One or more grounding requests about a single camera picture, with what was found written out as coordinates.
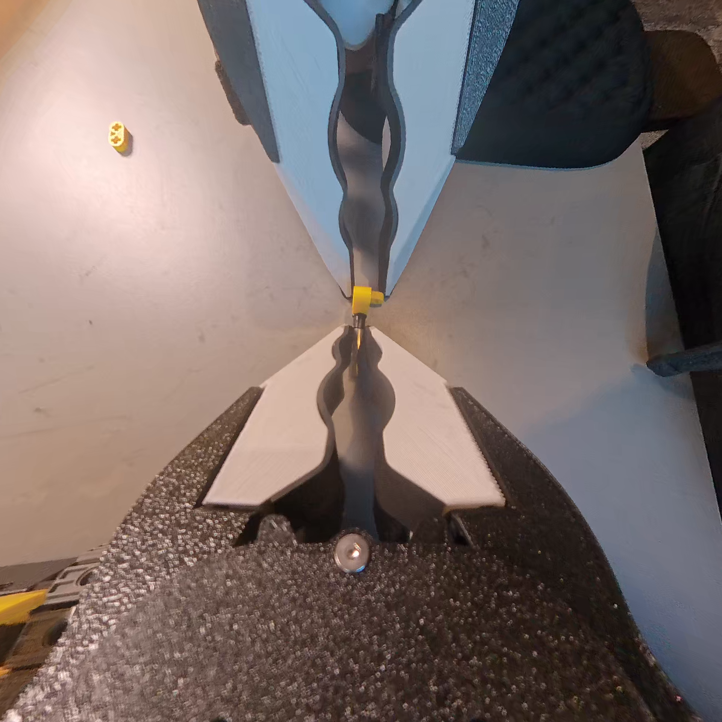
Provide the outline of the grey toy track belt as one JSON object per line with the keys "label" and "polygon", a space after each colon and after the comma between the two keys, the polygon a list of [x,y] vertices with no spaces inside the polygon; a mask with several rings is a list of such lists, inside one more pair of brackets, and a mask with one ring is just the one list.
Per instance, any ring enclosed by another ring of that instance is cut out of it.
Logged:
{"label": "grey toy track belt", "polygon": [[24,684],[45,662],[64,634],[108,547],[96,546],[76,559],[2,569],[2,595],[48,590],[46,602],[32,611],[26,623],[1,626],[3,683]]}

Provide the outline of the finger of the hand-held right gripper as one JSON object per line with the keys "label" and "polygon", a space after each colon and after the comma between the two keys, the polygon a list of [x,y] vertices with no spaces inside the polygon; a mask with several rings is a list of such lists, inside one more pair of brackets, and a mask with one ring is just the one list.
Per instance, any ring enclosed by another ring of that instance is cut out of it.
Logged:
{"label": "finger of the hand-held right gripper", "polygon": [[347,180],[337,143],[344,40],[320,2],[253,1],[247,7],[279,154],[276,171],[349,297],[354,262],[341,217]]}
{"label": "finger of the hand-held right gripper", "polygon": [[394,230],[385,294],[399,281],[454,164],[452,140],[474,1],[410,2],[394,21],[388,78],[400,128],[392,131]]}

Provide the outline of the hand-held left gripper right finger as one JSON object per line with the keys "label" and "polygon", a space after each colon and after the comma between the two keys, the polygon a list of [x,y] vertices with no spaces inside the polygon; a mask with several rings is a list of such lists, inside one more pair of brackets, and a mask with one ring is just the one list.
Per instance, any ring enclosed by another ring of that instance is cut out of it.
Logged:
{"label": "hand-held left gripper right finger", "polygon": [[405,543],[449,513],[504,508],[500,483],[445,378],[376,328],[364,349],[380,414],[373,510],[378,537]]}

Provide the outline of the black quilted pad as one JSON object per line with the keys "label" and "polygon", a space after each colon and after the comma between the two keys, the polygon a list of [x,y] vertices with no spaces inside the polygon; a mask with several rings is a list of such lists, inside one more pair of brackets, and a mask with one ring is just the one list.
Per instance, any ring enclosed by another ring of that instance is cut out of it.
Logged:
{"label": "black quilted pad", "polygon": [[618,158],[652,104],[630,1],[521,1],[458,161],[578,169]]}

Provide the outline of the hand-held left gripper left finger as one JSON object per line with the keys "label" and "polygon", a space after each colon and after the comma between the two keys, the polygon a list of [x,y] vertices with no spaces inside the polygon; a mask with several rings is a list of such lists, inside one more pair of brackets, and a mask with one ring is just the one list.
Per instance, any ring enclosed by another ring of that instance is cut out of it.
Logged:
{"label": "hand-held left gripper left finger", "polygon": [[353,332],[341,326],[272,375],[202,506],[250,512],[253,538],[267,515],[284,516],[300,542],[323,542],[341,530],[345,489],[332,420],[344,398]]}

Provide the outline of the grey desk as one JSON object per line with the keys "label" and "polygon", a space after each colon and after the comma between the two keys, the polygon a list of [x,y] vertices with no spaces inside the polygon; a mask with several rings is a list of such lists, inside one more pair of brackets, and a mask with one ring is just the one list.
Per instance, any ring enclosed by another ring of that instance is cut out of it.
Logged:
{"label": "grey desk", "polygon": [[[108,142],[131,132],[131,152]],[[46,2],[2,58],[2,564],[107,540],[153,476],[347,304],[195,2]],[[638,142],[455,165],[377,324],[589,522],[662,667],[720,720],[720,515]]]}

